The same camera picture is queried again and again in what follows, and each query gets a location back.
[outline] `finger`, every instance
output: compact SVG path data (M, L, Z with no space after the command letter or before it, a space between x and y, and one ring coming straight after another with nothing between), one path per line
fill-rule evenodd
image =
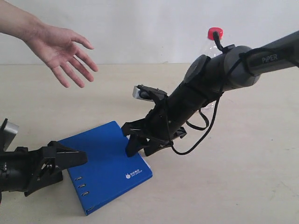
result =
M84 87L84 82L76 75L76 73L67 63L62 64L60 67L79 87Z
M65 87L65 88L69 88L70 84L68 83L68 81L64 78L64 76L62 75L62 71L60 70L59 67L55 67L53 69L51 69L51 71L54 73L55 77L59 80L59 82Z
M93 71L98 71L98 66L93 62L93 60L82 50L79 49L76 53L76 56L80 58L84 63L87 64L89 68L91 68Z
M71 41L80 43L87 49L90 49L90 50L94 49L92 44L85 37L81 36L80 34L77 34L74 31L72 31Z
M72 66L77 69L89 82L93 82L93 76L90 72L84 67L83 64L80 63L76 58L72 58L69 60Z

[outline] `white wall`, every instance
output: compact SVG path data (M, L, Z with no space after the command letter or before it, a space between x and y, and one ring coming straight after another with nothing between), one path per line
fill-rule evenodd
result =
M299 28L298 0L9 0L95 46L96 63L190 63L208 28L224 44L259 47ZM41 64L21 41L0 35L0 64Z

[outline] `black cable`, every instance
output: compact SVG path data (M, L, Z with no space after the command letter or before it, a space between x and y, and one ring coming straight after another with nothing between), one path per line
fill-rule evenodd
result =
M223 83L220 87L220 90L219 90L219 96L216 100L216 103L215 103L215 108L214 108L214 112L213 112L213 117L212 117L212 120L211 120L211 125L209 126L209 128L207 129L207 131L203 134L203 136L194 144L193 147L191 147L188 151L186 152L178 152L174 146L173 146L173 141L171 141L171 137L170 137L170 131L169 131L169 125L168 125L168 116L167 116L167 111L166 111L166 116L165 116L165 120L166 120L166 124L167 124L167 130L168 130L168 137L169 137L169 143L171 144L171 148L172 150L178 154L178 155L187 155L189 154L190 152L192 152L202 141L203 139L209 134L209 132L211 131L213 125L214 125L214 122L215 122L215 119L216 119L216 113L217 113L217 109L218 109L218 104L219 104L219 101L220 101L220 98L223 94L223 88L224 88L224 85L227 81L227 78L228 76L236 69L236 67L241 63L241 62L245 62L246 58L249 57L251 54L253 53L257 53L257 52L265 52L265 51L268 51L268 52L271 52L271 53L277 53L277 51L273 50L273 49L267 49L267 48L257 48L257 49L252 49L246 53L242 53L240 54L240 58L236 61L236 63L230 68L230 70L227 72L227 74L225 75L224 79L223 79ZM287 58L285 57L285 60L289 61L290 63L294 64L296 67L299 68L299 63L290 59L290 58ZM168 106L167 106L167 102L165 100L165 110L168 109Z
M206 115L204 115L202 112L201 112L201 109L198 110L199 114L201 115L201 117L203 118L203 120L205 121L206 123L206 126L205 127L198 127L196 125L193 125L191 124L189 121L186 121L186 124L190 127L190 128L193 128L195 130L198 130L198 131L204 131L207 127L209 127L209 119L206 117Z

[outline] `red bottle cap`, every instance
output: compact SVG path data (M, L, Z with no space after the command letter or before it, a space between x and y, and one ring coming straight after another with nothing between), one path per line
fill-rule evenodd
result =
M219 27L212 27L212 28L209 28L209 31L207 33L207 37L208 39L210 39L211 41L214 40L213 38L213 32L217 31L219 33L219 37L220 37L220 40L222 39L222 36L223 36L223 30Z

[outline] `human hand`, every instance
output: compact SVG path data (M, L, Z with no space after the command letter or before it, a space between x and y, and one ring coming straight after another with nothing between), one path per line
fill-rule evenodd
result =
M93 81L92 74L78 60L81 59L93 71L98 71L97 65L75 43L82 44L87 49L94 49L90 42L70 29L44 25L24 42L54 73L59 82L66 88L70 86L63 76L63 71L81 88L84 82L76 75L71 65L88 81Z

